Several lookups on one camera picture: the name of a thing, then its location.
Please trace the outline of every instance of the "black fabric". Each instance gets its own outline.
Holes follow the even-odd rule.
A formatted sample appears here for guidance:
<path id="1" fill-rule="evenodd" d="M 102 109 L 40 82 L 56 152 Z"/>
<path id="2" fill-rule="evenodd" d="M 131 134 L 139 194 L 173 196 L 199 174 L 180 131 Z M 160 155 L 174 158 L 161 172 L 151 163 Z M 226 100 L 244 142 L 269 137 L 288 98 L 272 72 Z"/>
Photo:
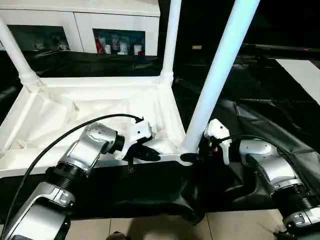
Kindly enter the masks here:
<path id="1" fill-rule="evenodd" d="M 156 57 L 108 56 L 74 52 L 26 52 L 32 69 L 41 77 L 156 76 L 162 61 Z M 0 53 L 2 89 L 7 94 L 5 117 L 21 85 L 11 61 Z M 173 93 L 187 129 L 209 65 L 175 60 Z M 211 118 L 218 118 L 230 134 L 256 134 L 289 151 L 308 185 L 320 195 L 319 105 L 274 60 L 239 56 Z M 221 157 L 184 167 L 175 162 L 99 168 L 93 171 L 77 197 L 73 218 L 132 218 L 160 213 L 181 215 L 192 223 L 212 211 L 270 209 L 275 205 L 257 174 L 241 164 L 237 145 L 231 146 L 231 163 Z M 32 175 L 17 209 L 44 175 Z M 21 177 L 0 179 L 0 220 L 3 221 Z"/>

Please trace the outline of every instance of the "floor tile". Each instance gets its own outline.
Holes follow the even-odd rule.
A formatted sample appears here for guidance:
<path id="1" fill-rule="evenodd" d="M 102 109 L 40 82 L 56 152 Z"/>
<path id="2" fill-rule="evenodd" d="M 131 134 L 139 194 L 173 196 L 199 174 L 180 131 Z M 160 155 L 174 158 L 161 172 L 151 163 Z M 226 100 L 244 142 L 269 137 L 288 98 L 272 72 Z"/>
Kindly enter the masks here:
<path id="1" fill-rule="evenodd" d="M 132 240 L 211 240 L 208 219 L 192 226 L 180 216 L 159 215 L 112 218 L 110 233 L 122 232 Z"/>
<path id="2" fill-rule="evenodd" d="M 207 214 L 213 240 L 274 240 L 283 231 L 278 210 L 214 212 Z"/>
<path id="3" fill-rule="evenodd" d="M 68 240 L 105 240 L 109 235 L 110 219 L 72 221 Z"/>

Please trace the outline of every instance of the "white metal frame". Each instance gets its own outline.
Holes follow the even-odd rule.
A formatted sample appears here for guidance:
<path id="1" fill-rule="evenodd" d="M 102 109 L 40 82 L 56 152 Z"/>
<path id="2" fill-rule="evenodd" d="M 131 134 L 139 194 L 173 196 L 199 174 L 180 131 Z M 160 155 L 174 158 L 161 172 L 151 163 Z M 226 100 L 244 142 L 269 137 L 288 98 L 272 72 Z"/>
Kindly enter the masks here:
<path id="1" fill-rule="evenodd" d="M 180 153 L 197 152 L 201 136 L 217 103 L 218 97 L 253 19 L 259 1 L 260 0 L 235 0 L 216 55 L 193 113 L 186 137 L 179 149 Z M 171 0 L 162 71 L 160 76 L 149 77 L 149 79 L 167 83 L 172 83 L 173 81 L 173 64 L 180 9 L 181 0 Z M 7 25 L 2 20 L 0 20 L 0 33 L 0 40 L 18 70 L 22 84 L 26 86 L 29 91 L 36 92 L 38 86 L 42 85 L 41 80 L 29 67 Z M 113 77 L 110 79 L 114 81 L 118 78 Z M 119 79 L 137 80 L 137 77 L 119 77 Z"/>
<path id="2" fill-rule="evenodd" d="M 0 9 L 0 16 L 7 25 L 63 27 L 70 50 L 84 51 L 73 12 Z"/>

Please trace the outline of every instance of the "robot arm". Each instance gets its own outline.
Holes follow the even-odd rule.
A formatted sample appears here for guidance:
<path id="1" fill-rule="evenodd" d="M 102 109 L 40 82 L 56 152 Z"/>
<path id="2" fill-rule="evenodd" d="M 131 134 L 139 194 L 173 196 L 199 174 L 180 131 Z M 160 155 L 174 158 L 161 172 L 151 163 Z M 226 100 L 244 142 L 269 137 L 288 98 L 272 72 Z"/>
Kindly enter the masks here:
<path id="1" fill-rule="evenodd" d="M 89 177 L 101 154 L 111 153 L 123 159 L 130 146 L 148 140 L 151 128 L 145 120 L 136 123 L 123 136 L 101 123 L 85 127 L 57 166 L 51 169 L 19 209 L 5 229 L 5 240 L 64 240 L 70 220 L 64 213 L 73 206 L 74 196 Z"/>
<path id="2" fill-rule="evenodd" d="M 320 202 L 306 188 L 291 165 L 278 154 L 277 148 L 268 142 L 253 139 L 242 140 L 239 151 L 243 164 L 258 172 L 283 216 L 282 221 L 288 232 L 304 236 L 303 239 L 308 239 L 306 235 L 314 237 L 318 234 Z"/>

